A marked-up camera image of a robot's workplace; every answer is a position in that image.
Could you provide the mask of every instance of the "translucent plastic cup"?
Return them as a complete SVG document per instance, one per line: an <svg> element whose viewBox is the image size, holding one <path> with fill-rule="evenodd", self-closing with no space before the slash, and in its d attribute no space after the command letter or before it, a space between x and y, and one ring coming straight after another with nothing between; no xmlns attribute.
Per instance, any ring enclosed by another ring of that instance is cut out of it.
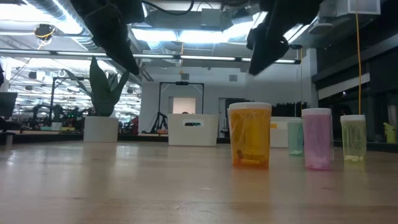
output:
<svg viewBox="0 0 398 224"><path fill-rule="evenodd" d="M365 115L341 116L344 160L363 162L366 154Z"/></svg>
<svg viewBox="0 0 398 224"><path fill-rule="evenodd" d="M303 120L301 118L287 121L287 138L289 144L289 155L302 156L303 145Z"/></svg>
<svg viewBox="0 0 398 224"><path fill-rule="evenodd" d="M268 103L229 106L233 167L269 168L271 111Z"/></svg>
<svg viewBox="0 0 398 224"><path fill-rule="evenodd" d="M305 109L302 114L305 167L330 169L333 158L331 109Z"/></svg>

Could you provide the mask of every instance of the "yellow cup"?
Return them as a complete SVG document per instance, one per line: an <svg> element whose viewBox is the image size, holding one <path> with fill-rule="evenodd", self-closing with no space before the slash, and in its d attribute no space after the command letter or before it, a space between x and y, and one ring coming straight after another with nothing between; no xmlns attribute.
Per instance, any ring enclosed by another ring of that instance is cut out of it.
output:
<svg viewBox="0 0 398 224"><path fill-rule="evenodd" d="M268 103L229 106L233 167L269 168L271 111Z"/></svg>

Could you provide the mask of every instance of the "table surface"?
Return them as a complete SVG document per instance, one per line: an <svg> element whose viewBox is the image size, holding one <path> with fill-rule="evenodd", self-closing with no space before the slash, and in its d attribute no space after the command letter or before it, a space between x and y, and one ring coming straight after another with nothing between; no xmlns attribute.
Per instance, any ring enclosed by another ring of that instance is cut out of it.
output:
<svg viewBox="0 0 398 224"><path fill-rule="evenodd" d="M308 171L271 150L233 169L228 145L17 144L0 152L0 223L396 223L398 154Z"/></svg>

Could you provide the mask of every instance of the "cup lid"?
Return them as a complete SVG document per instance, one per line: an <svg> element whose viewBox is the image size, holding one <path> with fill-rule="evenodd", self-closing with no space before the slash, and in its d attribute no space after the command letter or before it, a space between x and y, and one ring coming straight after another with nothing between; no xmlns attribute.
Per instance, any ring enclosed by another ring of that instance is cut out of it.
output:
<svg viewBox="0 0 398 224"><path fill-rule="evenodd" d="M340 121L366 121L365 115L344 115Z"/></svg>
<svg viewBox="0 0 398 224"><path fill-rule="evenodd" d="M229 110L236 109L272 109L272 105L269 103L260 102L244 102L244 103L233 103L229 106Z"/></svg>
<svg viewBox="0 0 398 224"><path fill-rule="evenodd" d="M329 115L329 116L331 116L331 109L329 109L329 108L304 109L302 114L303 114L303 116L306 116L306 115Z"/></svg>
<svg viewBox="0 0 398 224"><path fill-rule="evenodd" d="M303 122L303 119L301 119L301 118L294 118L294 119L287 120L287 122L288 122L288 123L302 123L302 122Z"/></svg>

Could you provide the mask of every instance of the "computer monitor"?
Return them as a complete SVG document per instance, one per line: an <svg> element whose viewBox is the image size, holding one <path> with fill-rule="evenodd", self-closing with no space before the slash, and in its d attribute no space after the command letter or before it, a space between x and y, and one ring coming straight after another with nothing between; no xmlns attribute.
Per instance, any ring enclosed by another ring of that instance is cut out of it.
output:
<svg viewBox="0 0 398 224"><path fill-rule="evenodd" d="M0 116L11 117L18 93L0 92Z"/></svg>

